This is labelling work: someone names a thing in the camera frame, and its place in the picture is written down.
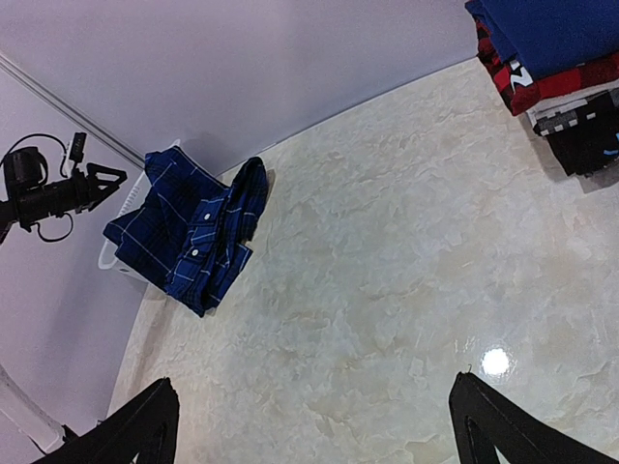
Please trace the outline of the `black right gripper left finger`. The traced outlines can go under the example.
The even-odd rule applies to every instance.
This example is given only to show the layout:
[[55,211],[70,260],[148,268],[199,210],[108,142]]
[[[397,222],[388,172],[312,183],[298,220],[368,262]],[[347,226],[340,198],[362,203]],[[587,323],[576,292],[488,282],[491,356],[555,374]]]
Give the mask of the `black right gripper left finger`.
[[153,382],[108,419],[39,459],[43,464],[175,461],[180,403],[171,380]]

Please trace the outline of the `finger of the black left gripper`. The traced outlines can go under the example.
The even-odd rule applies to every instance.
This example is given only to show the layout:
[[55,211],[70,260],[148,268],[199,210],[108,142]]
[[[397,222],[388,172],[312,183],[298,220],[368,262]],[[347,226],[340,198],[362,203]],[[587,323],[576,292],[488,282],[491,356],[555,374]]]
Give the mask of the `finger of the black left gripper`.
[[127,172],[96,163],[87,163],[89,188],[97,193],[114,193],[128,180]]

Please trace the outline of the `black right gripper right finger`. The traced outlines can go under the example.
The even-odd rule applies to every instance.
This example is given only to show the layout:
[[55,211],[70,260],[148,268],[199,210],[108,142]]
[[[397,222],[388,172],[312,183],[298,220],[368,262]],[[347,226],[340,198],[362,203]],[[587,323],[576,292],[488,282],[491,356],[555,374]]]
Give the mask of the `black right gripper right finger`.
[[616,460],[549,427],[473,373],[460,372],[449,395],[461,463],[614,463]]

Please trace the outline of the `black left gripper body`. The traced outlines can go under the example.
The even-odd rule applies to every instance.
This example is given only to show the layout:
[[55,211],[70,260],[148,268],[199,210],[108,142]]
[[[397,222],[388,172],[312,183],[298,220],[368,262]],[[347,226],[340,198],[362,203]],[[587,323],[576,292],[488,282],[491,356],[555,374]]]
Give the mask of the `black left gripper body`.
[[92,210],[92,190],[86,172],[75,168],[72,175],[62,181],[47,182],[34,188],[9,188],[5,183],[8,199],[1,202],[1,231],[9,232],[18,223],[27,232],[40,226],[45,218],[61,218],[70,211],[80,214]]

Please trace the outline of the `blue plaid shirt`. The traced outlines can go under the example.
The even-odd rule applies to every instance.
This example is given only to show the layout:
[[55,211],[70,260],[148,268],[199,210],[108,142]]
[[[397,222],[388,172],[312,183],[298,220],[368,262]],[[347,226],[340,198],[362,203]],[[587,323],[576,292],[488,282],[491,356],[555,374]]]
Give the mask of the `blue plaid shirt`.
[[189,220],[180,278],[167,290],[150,283],[202,317],[219,306],[251,258],[248,243],[267,204],[269,179],[259,157],[248,159],[230,185],[196,165],[181,202]]

